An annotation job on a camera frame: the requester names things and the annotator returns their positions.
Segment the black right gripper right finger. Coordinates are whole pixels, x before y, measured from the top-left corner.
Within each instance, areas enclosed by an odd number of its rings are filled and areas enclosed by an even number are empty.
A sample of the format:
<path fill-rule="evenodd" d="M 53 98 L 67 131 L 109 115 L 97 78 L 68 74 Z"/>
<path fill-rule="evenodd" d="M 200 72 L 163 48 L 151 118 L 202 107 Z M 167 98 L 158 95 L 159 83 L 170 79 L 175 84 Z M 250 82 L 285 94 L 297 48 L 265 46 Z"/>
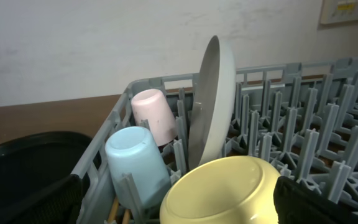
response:
<path fill-rule="evenodd" d="M 278 224 L 358 224 L 358 215 L 285 176 L 277 180 L 273 201 Z"/>

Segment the grey plate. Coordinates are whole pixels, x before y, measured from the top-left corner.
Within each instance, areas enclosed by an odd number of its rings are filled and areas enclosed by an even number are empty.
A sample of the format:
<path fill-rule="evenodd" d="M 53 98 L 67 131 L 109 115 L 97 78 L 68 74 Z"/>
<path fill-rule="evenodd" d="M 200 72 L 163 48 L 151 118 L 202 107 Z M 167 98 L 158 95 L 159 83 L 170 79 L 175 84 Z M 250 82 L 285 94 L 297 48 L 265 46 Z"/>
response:
<path fill-rule="evenodd" d="M 221 154 L 236 97 L 236 66 L 230 45 L 213 36 L 196 82 L 188 140 L 189 169 Z"/>

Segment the yellow bowl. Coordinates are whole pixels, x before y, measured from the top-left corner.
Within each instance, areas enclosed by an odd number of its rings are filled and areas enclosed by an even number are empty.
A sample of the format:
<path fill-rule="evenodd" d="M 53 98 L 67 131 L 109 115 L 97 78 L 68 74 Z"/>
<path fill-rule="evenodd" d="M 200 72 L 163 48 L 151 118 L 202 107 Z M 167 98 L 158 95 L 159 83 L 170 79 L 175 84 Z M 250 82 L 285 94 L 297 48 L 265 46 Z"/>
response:
<path fill-rule="evenodd" d="M 160 206 L 162 224 L 278 223 L 273 192 L 279 172 L 252 156 L 199 166 L 178 180 Z"/>

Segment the wooden chopstick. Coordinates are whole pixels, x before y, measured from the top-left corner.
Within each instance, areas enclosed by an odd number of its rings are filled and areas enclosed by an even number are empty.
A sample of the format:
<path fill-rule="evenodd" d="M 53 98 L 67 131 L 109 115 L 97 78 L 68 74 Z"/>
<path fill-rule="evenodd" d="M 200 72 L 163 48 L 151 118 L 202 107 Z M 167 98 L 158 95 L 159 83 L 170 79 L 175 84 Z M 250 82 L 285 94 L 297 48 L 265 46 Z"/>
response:
<path fill-rule="evenodd" d="M 124 212 L 124 216 L 122 218 L 122 224 L 129 224 L 130 219 L 131 219 L 131 211 L 129 209 L 126 209 Z"/>
<path fill-rule="evenodd" d="M 119 199 L 118 197 L 115 197 L 107 219 L 107 223 L 112 223 L 116 219 L 118 210 L 119 210 Z"/>

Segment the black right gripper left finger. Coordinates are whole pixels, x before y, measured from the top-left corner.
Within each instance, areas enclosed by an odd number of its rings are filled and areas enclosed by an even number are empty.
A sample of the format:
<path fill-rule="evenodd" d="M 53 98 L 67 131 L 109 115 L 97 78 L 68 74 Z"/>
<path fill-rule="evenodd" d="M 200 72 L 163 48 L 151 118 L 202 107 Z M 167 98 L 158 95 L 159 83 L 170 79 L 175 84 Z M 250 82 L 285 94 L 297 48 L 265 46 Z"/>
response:
<path fill-rule="evenodd" d="M 82 179 L 75 174 L 0 208 L 0 223 L 76 223 L 83 199 Z"/>

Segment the pink cup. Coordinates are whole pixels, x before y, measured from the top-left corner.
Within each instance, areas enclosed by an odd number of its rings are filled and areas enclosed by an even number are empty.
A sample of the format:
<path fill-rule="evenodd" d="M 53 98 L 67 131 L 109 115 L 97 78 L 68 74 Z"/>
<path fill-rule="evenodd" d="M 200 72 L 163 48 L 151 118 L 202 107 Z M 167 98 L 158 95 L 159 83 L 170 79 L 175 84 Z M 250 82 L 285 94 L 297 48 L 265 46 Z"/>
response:
<path fill-rule="evenodd" d="M 157 146 L 163 146 L 177 137 L 175 117 L 163 92 L 148 89 L 131 99 L 136 125 L 147 120 Z"/>

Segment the blue cup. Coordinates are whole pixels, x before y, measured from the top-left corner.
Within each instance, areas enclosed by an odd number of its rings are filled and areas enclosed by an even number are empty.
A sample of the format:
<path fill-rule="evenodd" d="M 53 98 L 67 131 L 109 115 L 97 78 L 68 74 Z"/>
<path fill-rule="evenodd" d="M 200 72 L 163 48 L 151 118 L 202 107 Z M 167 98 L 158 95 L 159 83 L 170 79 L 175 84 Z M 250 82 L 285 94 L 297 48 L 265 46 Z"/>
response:
<path fill-rule="evenodd" d="M 119 185 L 131 173 L 144 208 L 158 205 L 171 187 L 170 175 L 152 133 L 140 126 L 115 132 L 106 142 L 114 190 L 121 205 L 129 206 L 127 189 Z"/>

